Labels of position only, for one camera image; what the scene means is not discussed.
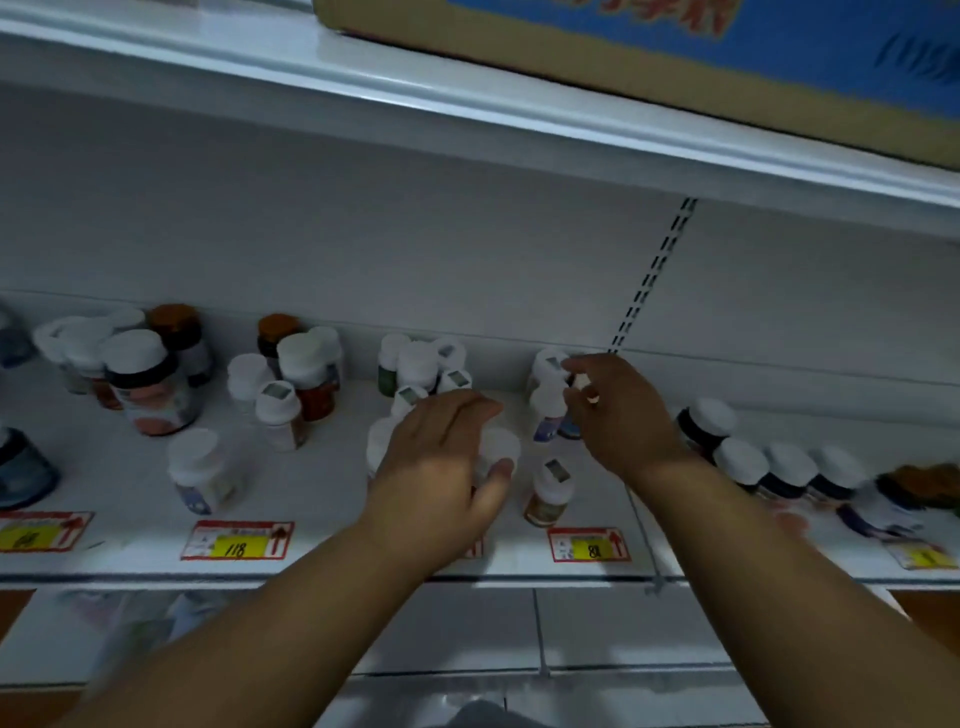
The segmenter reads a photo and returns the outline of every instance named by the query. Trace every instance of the hand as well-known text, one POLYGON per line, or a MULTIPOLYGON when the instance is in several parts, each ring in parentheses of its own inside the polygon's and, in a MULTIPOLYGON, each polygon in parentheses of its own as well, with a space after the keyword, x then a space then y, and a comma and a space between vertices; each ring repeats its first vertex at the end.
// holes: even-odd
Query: hand
POLYGON ((419 401, 394 430, 358 526, 415 578, 463 556, 500 512, 513 462, 496 463, 471 491, 480 429, 502 410, 458 390, 419 401))
POLYGON ((590 379, 582 392, 564 391, 590 454, 635 491, 653 467, 690 456, 657 390, 619 356, 577 356, 567 359, 564 369, 590 379))

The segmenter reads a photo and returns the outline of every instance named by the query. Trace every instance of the bottle cap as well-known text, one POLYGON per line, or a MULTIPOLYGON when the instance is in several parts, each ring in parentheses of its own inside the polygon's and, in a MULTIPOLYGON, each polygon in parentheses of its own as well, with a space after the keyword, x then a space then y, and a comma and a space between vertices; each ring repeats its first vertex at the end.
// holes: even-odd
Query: bottle cap
POLYGON ((336 361, 344 355, 344 348, 340 344, 340 334, 334 327, 313 327, 310 333, 320 342, 320 350, 327 363, 336 361))
POLYGON ((400 420, 393 417, 384 417, 370 425, 367 432, 367 468, 371 473, 376 473, 380 469, 380 463, 387 455, 387 448, 390 446, 390 438, 394 435, 394 429, 400 424, 400 420))
POLYGON ((841 488, 853 490, 871 480, 860 461, 843 448, 824 445, 812 450, 810 457, 820 470, 820 475, 841 488))
POLYGON ((67 360, 77 369, 102 370, 104 360, 100 345, 113 335, 113 326, 107 319, 83 319, 63 327, 58 338, 67 360))
POLYGON ((514 470, 520 462, 520 438, 504 427, 484 427, 480 431, 480 469, 486 477, 490 468, 501 460, 513 460, 514 470))
POLYGON ((61 319, 48 321, 34 329, 34 345, 43 354, 43 358, 54 364, 65 364, 66 354, 63 352, 63 343, 59 339, 60 332, 69 324, 86 321, 85 316, 64 316, 61 319))
POLYGON ((234 356, 227 366, 227 391, 235 400, 256 400, 260 390, 273 380, 267 357, 258 353, 234 356))
POLYGON ((787 485, 805 488, 817 476, 817 464, 793 443, 772 443, 766 448, 770 473, 787 485))
POLYGON ((728 437, 713 451, 713 462, 730 480, 757 485, 770 472, 766 456, 748 442, 728 437))
POLYGON ((206 427, 193 427, 177 435, 167 447, 167 472, 175 481, 180 473, 217 470, 226 462, 220 435, 206 427))
POLYGON ((555 457, 545 458, 534 473, 537 497, 550 505, 565 505, 573 499, 575 484, 566 466, 555 457))
POLYGON ((467 366, 467 347, 455 336, 441 336, 433 342, 440 362, 440 371, 463 369, 467 366))
POLYGON ((380 341, 380 355, 377 357, 377 362, 388 372, 395 372, 400 350, 409 343, 410 337, 406 334, 388 333, 380 341))
POLYGON ((394 403, 390 407, 390 416, 402 420, 410 414, 417 402, 425 400, 429 396, 429 393, 423 387, 418 387, 416 384, 400 387, 394 395, 394 403))
POLYGON ((411 341, 396 359, 397 382, 436 382, 439 370, 437 350, 425 341, 411 341))
POLYGON ((264 425, 286 425, 295 420, 303 405, 289 381, 268 381, 256 395, 253 412, 264 425))
POLYGON ((690 405, 690 419, 704 432, 725 437, 736 429, 736 412, 720 400, 701 397, 690 405))
POLYGON ((150 328, 161 336, 182 331, 200 325, 200 315, 197 309, 186 303, 165 303, 152 308, 147 314, 150 328))
POLYGON ((115 308, 105 317, 116 331, 130 331, 147 326, 147 314, 131 305, 115 308))
MULTIPOLYGON (((283 378, 299 385, 301 382, 313 382, 317 376, 325 376, 326 360, 320 341, 309 333, 294 333, 276 345, 277 358, 283 378)), ((320 386, 317 381, 313 386, 320 386)))
POLYGON ((160 364, 167 358, 167 350, 156 331, 135 328, 110 336, 100 347, 100 355, 114 374, 135 375, 160 364))
POLYGON ((564 389, 565 384, 562 379, 555 377, 546 379, 530 395, 530 406, 541 417, 562 417, 566 414, 564 389))
POLYGON ((257 322, 257 335, 265 341, 277 344, 281 339, 295 333, 301 333, 303 326, 300 319, 287 313, 272 313, 264 316, 257 322))
POLYGON ((534 357, 533 375, 538 383, 543 384, 551 379, 558 379, 566 386, 570 381, 570 372, 561 366, 568 359, 566 352, 557 347, 547 347, 537 352, 534 357))
POLYGON ((452 392, 455 389, 472 389, 473 377, 466 369, 448 369, 440 377, 437 394, 452 392))

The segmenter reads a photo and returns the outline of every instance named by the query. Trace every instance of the person's left arm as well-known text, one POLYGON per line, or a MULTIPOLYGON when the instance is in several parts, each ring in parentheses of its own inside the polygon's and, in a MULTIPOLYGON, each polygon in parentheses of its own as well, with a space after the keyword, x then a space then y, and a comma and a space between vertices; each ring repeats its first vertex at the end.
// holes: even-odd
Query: person's left arm
POLYGON ((480 428, 500 409, 466 391, 422 400, 395 430, 356 524, 59 727, 312 726, 407 598, 499 512, 509 461, 470 491, 480 428))

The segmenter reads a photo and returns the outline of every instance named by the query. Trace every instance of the cardboard box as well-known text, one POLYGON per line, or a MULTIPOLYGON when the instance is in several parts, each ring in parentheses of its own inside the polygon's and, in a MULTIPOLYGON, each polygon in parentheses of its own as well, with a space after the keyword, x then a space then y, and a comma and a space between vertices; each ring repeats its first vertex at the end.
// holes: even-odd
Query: cardboard box
POLYGON ((314 0, 327 26, 960 169, 958 0, 314 0))

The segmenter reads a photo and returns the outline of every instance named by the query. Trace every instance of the person's right arm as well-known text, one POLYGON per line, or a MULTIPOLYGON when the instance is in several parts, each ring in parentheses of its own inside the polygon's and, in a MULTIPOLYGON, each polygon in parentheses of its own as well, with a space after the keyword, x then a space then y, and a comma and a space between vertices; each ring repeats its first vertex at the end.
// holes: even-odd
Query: person's right arm
POLYGON ((960 659, 690 453, 626 361, 597 354, 564 365, 592 382, 565 394, 587 447, 657 518, 773 725, 960 724, 960 659))

